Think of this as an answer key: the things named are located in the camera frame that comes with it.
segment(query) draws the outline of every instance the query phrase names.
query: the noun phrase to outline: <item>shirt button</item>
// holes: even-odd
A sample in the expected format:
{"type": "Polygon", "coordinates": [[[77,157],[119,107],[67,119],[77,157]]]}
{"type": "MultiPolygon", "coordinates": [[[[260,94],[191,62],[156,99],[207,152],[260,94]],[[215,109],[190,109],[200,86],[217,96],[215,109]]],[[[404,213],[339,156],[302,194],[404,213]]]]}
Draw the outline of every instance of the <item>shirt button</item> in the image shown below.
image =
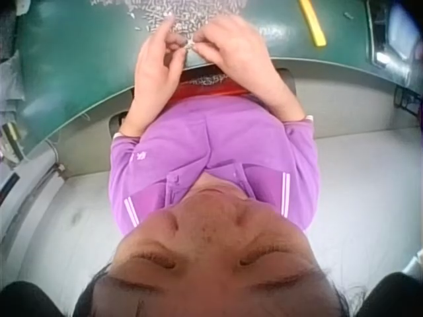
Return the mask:
{"type": "Polygon", "coordinates": [[[172,175],[171,182],[175,184],[179,184],[179,175],[172,175]]]}

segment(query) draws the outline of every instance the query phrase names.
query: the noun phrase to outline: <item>eyebrow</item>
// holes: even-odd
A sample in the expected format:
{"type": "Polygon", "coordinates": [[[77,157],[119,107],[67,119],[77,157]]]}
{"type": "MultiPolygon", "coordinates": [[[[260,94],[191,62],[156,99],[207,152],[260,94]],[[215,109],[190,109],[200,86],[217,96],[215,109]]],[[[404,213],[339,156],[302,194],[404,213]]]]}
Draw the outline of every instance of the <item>eyebrow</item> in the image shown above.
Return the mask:
{"type": "Polygon", "coordinates": [[[109,285],[124,291],[138,291],[149,295],[162,295],[165,292],[161,287],[143,283],[130,283],[109,275],[105,276],[104,279],[109,285]]]}
{"type": "Polygon", "coordinates": [[[291,275],[289,277],[283,277],[273,281],[265,281],[263,283],[254,284],[251,285],[249,289],[254,293],[273,293],[286,289],[292,289],[300,283],[320,281],[325,278],[326,275],[322,271],[312,269],[306,272],[291,275]]]}

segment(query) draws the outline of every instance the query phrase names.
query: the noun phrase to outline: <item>forearm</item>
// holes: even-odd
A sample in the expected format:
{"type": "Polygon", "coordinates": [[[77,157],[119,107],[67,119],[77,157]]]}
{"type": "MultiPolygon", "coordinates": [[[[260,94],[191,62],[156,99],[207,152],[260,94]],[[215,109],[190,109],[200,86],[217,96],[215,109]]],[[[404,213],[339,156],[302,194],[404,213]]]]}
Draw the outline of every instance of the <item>forearm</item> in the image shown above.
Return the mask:
{"type": "Polygon", "coordinates": [[[267,78],[265,85],[256,94],[267,105],[271,113],[281,122],[298,122],[306,115],[297,97],[275,72],[276,76],[267,78]]]}

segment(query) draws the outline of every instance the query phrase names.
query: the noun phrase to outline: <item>eye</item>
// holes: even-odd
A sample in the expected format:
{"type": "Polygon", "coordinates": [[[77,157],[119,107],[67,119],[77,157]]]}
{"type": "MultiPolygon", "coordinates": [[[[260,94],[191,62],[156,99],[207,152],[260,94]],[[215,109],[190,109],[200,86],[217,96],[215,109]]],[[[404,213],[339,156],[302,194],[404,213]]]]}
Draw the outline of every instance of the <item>eye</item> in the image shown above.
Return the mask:
{"type": "Polygon", "coordinates": [[[155,253],[142,253],[138,254],[136,258],[145,259],[147,261],[153,262],[155,265],[161,266],[164,269],[174,269],[176,267],[175,261],[171,260],[168,257],[162,256],[155,253]]]}
{"type": "Polygon", "coordinates": [[[253,252],[247,254],[244,258],[239,261],[240,266],[247,266],[253,264],[255,261],[260,259],[263,256],[266,256],[271,253],[282,252],[286,253],[287,250],[280,246],[265,246],[259,249],[254,250],[253,252]]]}

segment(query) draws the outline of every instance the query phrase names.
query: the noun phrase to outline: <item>red object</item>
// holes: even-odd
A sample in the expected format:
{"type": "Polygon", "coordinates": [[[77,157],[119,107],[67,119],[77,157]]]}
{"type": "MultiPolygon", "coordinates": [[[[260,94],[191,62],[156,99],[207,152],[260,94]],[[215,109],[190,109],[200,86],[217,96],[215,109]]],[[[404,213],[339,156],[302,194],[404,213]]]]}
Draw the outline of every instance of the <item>red object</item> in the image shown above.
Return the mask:
{"type": "Polygon", "coordinates": [[[193,85],[185,82],[179,84],[176,92],[169,101],[169,106],[171,107],[176,102],[193,96],[240,96],[248,93],[248,90],[230,78],[226,78],[221,83],[210,86],[193,85]]]}

